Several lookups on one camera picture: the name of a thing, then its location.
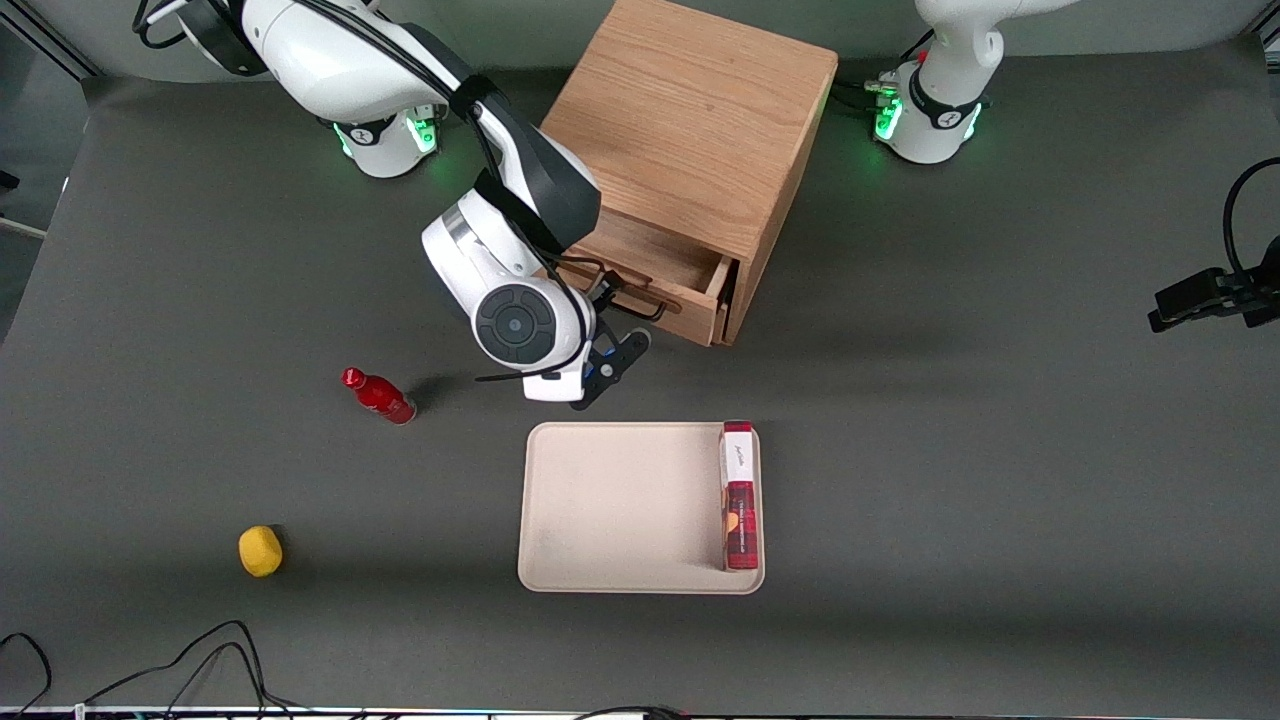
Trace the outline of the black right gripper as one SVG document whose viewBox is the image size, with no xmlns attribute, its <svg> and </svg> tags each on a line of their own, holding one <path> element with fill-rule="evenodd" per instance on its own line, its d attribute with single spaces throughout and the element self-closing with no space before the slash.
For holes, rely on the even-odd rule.
<svg viewBox="0 0 1280 720">
<path fill-rule="evenodd" d="M 620 383 L 623 374 L 650 348 L 649 331 L 631 331 L 628 314 L 614 302 L 614 296 L 616 283 L 612 281 L 598 281 L 590 288 L 593 311 L 598 316 L 605 311 L 609 327 L 596 328 L 588 350 L 581 374 L 582 397 L 570 402 L 575 411 L 589 409 L 608 388 Z M 627 334 L 620 338 L 616 333 Z"/>
</svg>

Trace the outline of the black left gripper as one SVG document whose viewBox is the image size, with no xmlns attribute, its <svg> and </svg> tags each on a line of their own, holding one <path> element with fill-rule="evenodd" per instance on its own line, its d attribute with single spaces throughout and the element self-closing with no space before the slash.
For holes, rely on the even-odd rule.
<svg viewBox="0 0 1280 720">
<path fill-rule="evenodd" d="M 1254 329 L 1279 319 L 1279 245 L 1275 236 L 1257 266 L 1228 273 L 1207 268 L 1155 295 L 1156 309 L 1147 319 L 1153 333 L 1213 316 L 1242 315 Z"/>
</svg>

